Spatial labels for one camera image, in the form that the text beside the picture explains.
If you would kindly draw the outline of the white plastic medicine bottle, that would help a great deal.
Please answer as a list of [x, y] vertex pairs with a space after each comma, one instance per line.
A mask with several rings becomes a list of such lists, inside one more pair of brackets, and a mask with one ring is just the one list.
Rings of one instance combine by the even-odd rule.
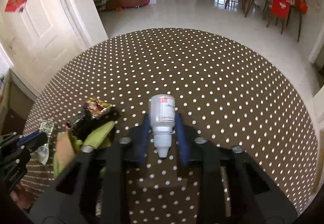
[[150, 126], [155, 149], [161, 159], [167, 158], [175, 126], [175, 99], [171, 95], [155, 95], [149, 105]]

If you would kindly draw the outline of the snack wrapper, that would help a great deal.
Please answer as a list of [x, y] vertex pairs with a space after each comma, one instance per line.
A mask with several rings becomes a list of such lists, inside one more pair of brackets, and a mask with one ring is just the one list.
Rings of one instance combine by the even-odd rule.
[[91, 118], [99, 119], [101, 116], [109, 113], [113, 105], [97, 98], [89, 98], [86, 101], [86, 109], [89, 111]]

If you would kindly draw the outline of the brown polka dot tablecloth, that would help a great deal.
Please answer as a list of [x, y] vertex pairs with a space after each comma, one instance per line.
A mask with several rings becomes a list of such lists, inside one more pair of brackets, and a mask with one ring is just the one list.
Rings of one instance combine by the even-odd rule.
[[[137, 161], [155, 95], [175, 99], [187, 166], [175, 126], [167, 158], [150, 127]], [[113, 107], [93, 119], [89, 98]], [[34, 223], [294, 223], [315, 183], [317, 139], [297, 90], [267, 59], [212, 33], [148, 29], [93, 46], [50, 80], [24, 132], [43, 120], [54, 122], [53, 169], [29, 166], [23, 180]], [[111, 121], [111, 146], [82, 146]]]

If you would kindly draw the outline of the white door with red decoration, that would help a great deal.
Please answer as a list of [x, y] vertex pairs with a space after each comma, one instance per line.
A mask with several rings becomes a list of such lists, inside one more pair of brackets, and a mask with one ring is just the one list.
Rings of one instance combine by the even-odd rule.
[[6, 12], [1, 0], [1, 45], [16, 75], [39, 93], [61, 67], [83, 52], [60, 0], [27, 0]]

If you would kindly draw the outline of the dark red bench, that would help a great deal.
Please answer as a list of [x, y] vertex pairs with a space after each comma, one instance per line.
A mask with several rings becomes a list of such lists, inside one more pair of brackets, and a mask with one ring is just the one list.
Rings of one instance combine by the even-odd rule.
[[148, 5], [151, 0], [108, 0], [105, 9], [112, 11], [116, 9], [127, 9]]

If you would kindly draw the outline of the red covered dining chair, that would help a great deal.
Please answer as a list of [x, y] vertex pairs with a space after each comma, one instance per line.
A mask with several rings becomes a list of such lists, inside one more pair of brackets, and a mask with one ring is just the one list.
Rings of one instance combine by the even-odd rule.
[[271, 0], [266, 9], [268, 15], [271, 15], [275, 18], [276, 25], [278, 24], [278, 22], [281, 22], [281, 34], [283, 34], [285, 24], [288, 20], [291, 6], [291, 0]]

